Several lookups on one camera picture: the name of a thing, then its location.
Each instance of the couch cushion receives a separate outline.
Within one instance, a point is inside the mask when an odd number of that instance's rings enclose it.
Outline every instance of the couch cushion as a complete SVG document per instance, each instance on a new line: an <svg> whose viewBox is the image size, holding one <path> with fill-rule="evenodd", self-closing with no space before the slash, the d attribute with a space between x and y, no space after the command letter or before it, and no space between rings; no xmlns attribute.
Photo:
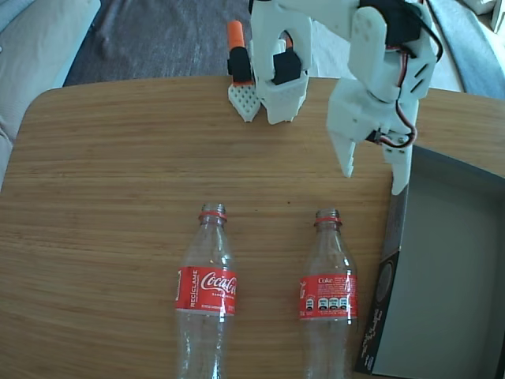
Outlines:
<svg viewBox="0 0 505 379"><path fill-rule="evenodd" d="M0 138L13 144L30 103L53 88L62 69L69 68L99 4L99 0L37 0L0 33ZM9 159L5 146L0 144L0 168ZM0 170L0 182L3 174Z"/></svg>
<svg viewBox="0 0 505 379"><path fill-rule="evenodd" d="M0 32L34 0L0 0Z"/></svg>

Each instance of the coke bottle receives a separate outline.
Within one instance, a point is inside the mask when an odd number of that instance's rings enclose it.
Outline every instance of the coke bottle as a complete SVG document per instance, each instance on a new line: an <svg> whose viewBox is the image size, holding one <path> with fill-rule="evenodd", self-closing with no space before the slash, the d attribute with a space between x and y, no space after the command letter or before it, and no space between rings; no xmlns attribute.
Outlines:
<svg viewBox="0 0 505 379"><path fill-rule="evenodd" d="M350 340L357 334L357 272L340 235L339 212L316 214L317 240L300 280L305 379L352 377Z"/></svg>
<svg viewBox="0 0 505 379"><path fill-rule="evenodd" d="M223 204L205 204L200 229L178 272L178 379L224 379L237 277Z"/></svg>

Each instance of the red label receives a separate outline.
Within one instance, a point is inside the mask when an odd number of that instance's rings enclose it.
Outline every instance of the red label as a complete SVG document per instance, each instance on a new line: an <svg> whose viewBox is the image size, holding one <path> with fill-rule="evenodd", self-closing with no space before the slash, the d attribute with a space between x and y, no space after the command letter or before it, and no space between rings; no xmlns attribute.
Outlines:
<svg viewBox="0 0 505 379"><path fill-rule="evenodd" d="M220 268L186 266L179 269L175 307L209 313L235 314L237 276Z"/></svg>
<svg viewBox="0 0 505 379"><path fill-rule="evenodd" d="M300 318L357 317L355 275L313 275L300 280Z"/></svg>

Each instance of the clear plastic bottle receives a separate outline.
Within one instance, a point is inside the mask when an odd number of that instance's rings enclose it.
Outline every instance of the clear plastic bottle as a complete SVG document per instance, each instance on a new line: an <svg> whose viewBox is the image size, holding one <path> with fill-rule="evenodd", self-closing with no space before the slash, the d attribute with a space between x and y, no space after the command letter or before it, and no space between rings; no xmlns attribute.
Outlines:
<svg viewBox="0 0 505 379"><path fill-rule="evenodd" d="M225 379L224 358L237 277L223 204L205 204L178 272L178 379Z"/></svg>
<svg viewBox="0 0 505 379"><path fill-rule="evenodd" d="M317 240L300 281L305 379L350 379L357 334L357 270L340 235L339 212L316 214Z"/></svg>

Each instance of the wood grain surface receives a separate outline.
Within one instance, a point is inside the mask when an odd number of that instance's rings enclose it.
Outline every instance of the wood grain surface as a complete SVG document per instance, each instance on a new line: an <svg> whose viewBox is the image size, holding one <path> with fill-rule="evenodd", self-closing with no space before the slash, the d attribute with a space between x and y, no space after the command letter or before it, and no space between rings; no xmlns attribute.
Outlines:
<svg viewBox="0 0 505 379"><path fill-rule="evenodd" d="M174 377L176 271L205 201L226 204L238 264L229 378L302 377L298 279L321 207L340 209L357 261L361 338L390 198L381 150L360 145L342 176L333 80L312 79L277 126L264 111L244 123L229 82L90 84L32 104L0 195L1 378ZM504 124L500 101L432 90L419 143L505 175Z"/></svg>

